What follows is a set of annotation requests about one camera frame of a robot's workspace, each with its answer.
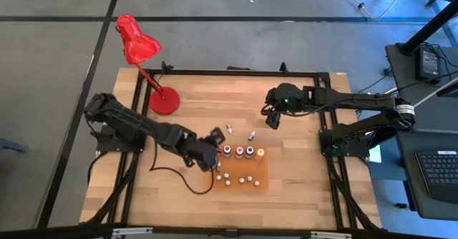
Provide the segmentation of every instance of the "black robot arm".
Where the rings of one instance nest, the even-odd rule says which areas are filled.
[[[94,95],[84,109],[84,115],[90,122],[106,123],[127,141],[131,140],[131,135],[144,132],[163,149],[182,157],[188,167],[194,165],[193,160],[196,161],[202,171],[208,171],[216,163],[218,145],[225,141],[218,127],[209,136],[198,138],[186,127],[156,122],[124,107],[113,94]]]
[[[332,88],[283,83],[265,97],[266,124],[278,129],[282,114],[302,117],[315,112],[340,109],[380,111],[373,117],[350,125],[337,124],[332,130],[320,130],[321,149],[325,156],[369,156],[369,149],[393,137],[399,130],[409,130],[415,123],[414,108],[402,98],[387,94],[349,94]]]

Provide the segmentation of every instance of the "concrete floor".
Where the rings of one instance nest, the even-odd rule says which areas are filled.
[[[104,16],[109,1],[0,0],[4,6],[0,16]],[[391,2],[361,1],[374,14]],[[386,16],[434,16],[424,6],[426,2],[399,0]],[[114,12],[115,16],[362,16],[346,0],[118,0]],[[100,22],[0,22],[0,137],[30,147],[23,155],[6,151],[0,156],[0,230],[34,226],[101,26]],[[405,42],[422,27],[273,22],[142,22],[140,26],[163,45],[162,52],[145,63],[147,68],[158,68],[164,60],[177,69],[231,65],[277,70],[285,61],[291,71],[346,72],[354,92],[381,78],[382,69],[388,67],[385,45]],[[458,31],[456,24],[451,28]],[[449,46],[442,30],[429,42]],[[117,69],[126,66],[112,24],[89,95],[111,92]],[[389,77],[370,91],[383,92],[393,86]],[[50,225],[77,224],[94,149],[95,141],[81,123]],[[424,220],[392,207],[394,198],[402,201],[405,197],[400,188],[401,183],[374,181],[386,229],[456,237],[456,222]]]

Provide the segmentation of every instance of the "metal pole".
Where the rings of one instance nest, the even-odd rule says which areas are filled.
[[[448,6],[440,11],[431,21],[419,30],[410,40],[402,45],[402,54],[413,53],[422,42],[427,40],[434,32],[446,24],[455,14],[458,13],[458,0],[453,0]]]

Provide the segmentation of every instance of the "wooden tabletop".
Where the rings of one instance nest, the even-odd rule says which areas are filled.
[[[132,104],[136,80],[136,69],[120,69],[114,95],[125,106]],[[208,135],[212,128],[220,127],[228,144],[267,147],[269,188],[263,193],[213,190],[206,195],[194,195],[175,173],[148,171],[154,157],[152,138],[148,137],[145,151],[140,155],[128,224],[336,229],[326,161],[318,141],[319,115],[282,116],[278,130],[272,130],[260,114],[267,91],[281,82],[298,87],[314,85],[311,78],[300,77],[164,75],[160,83],[178,91],[180,107],[170,116],[158,116],[151,109],[147,116],[161,122],[178,123],[201,137]],[[145,86],[144,82],[138,111]],[[350,91],[344,73],[331,73],[331,86],[340,92]],[[338,109],[337,117],[341,123],[356,121],[353,110]],[[232,135],[227,133],[227,123],[233,126]],[[256,131],[255,139],[248,143],[247,137],[253,130]],[[119,159],[119,153],[109,153],[94,166],[81,221],[90,219],[108,198]],[[380,225],[368,167],[355,157],[347,157],[346,165],[353,197],[372,222]],[[197,166],[187,168],[180,157],[163,149],[158,151],[156,167],[180,171],[194,190],[205,190],[208,185],[209,172],[203,173]],[[115,220],[120,219],[123,197]],[[343,221],[349,226],[345,201],[340,197]]]

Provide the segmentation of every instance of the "keyboard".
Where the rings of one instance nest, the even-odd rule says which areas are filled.
[[[429,196],[458,204],[458,154],[455,151],[416,152]]]

